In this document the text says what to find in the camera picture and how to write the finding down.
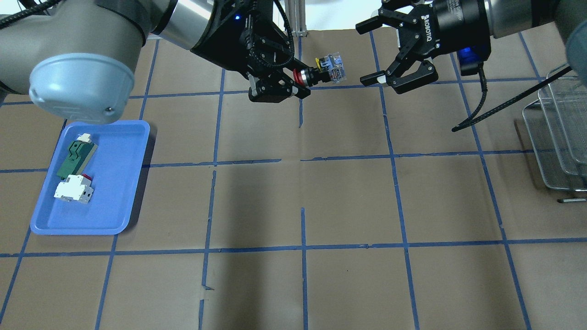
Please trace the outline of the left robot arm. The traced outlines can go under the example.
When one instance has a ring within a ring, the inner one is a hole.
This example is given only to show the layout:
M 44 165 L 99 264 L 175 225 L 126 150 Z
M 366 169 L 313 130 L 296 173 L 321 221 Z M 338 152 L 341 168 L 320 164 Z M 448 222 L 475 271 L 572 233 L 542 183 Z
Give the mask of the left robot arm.
M 278 0 L 33 0 L 1 16 L 1 99 L 27 95 L 71 121 L 108 125 L 123 115 L 150 35 L 241 74 L 252 102 L 310 95 L 319 70 L 295 58 Z

